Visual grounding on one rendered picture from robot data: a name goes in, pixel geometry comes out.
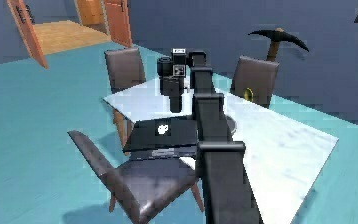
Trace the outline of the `orange room door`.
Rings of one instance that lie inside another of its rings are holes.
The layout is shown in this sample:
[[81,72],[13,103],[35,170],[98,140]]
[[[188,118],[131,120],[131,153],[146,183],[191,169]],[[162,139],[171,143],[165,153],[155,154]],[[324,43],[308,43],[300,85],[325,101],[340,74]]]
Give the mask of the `orange room door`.
[[[24,0],[6,0],[6,2],[14,18],[14,21],[16,23],[16,26],[22,37],[23,43],[25,44],[29,56],[36,60],[40,66],[48,68],[47,61],[45,59],[44,53],[41,49],[34,30],[34,19],[31,14],[30,8],[24,3]],[[23,10],[23,16],[26,19],[25,23],[22,23],[22,21],[20,20],[15,6],[19,6]]]
[[128,0],[104,0],[111,39],[127,48],[132,46]]

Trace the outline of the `grey bowl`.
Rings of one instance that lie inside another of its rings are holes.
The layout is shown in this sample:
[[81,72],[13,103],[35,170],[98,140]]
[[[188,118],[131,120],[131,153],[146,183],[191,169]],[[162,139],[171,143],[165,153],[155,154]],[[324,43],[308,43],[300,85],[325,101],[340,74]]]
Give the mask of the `grey bowl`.
[[228,115],[226,115],[225,118],[226,118],[226,121],[227,121],[227,125],[228,125],[228,127],[229,127],[229,129],[231,131],[231,135],[234,135],[236,130],[237,130],[236,121],[232,117],[230,117]]

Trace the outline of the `dark grey dining chair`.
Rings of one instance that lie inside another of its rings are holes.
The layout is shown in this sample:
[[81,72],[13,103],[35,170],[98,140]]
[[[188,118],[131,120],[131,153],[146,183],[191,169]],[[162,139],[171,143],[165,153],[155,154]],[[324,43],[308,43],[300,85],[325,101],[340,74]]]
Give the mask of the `dark grey dining chair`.
[[146,81],[144,66],[137,47],[104,52],[113,94]]
[[232,79],[230,92],[244,99],[244,90],[253,91],[253,103],[268,108],[273,94],[279,64],[240,56]]
[[195,171],[181,159],[128,160],[114,168],[85,134],[72,130],[68,135],[111,193],[110,212],[119,203],[133,224],[149,224],[188,189],[205,210]]

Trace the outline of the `black laptop with white logo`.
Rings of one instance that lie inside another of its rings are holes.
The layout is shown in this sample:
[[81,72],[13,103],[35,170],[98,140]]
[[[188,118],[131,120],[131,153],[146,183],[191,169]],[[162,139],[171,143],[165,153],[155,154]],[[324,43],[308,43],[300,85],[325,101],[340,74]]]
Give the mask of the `black laptop with white logo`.
[[123,148],[132,160],[194,157],[197,124],[187,116],[137,121]]

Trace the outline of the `white marble dining table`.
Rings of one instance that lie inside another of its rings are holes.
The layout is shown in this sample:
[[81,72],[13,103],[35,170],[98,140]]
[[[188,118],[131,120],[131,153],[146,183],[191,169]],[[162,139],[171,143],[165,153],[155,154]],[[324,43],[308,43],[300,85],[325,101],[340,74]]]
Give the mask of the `white marble dining table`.
[[[236,122],[232,138],[244,141],[243,159],[264,224],[302,224],[299,209],[335,148],[337,137],[215,87],[224,94],[224,113]],[[171,113],[159,78],[103,100],[128,120],[191,114],[193,90],[185,90],[180,113]]]

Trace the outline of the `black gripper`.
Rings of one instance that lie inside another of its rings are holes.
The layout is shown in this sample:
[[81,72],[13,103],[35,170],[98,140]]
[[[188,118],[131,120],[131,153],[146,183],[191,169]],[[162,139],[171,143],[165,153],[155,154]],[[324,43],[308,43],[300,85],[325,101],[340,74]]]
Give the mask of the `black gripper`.
[[169,97],[172,113],[180,113],[182,111],[185,66],[175,64],[170,57],[161,57],[157,60],[157,73],[160,81],[160,94]]

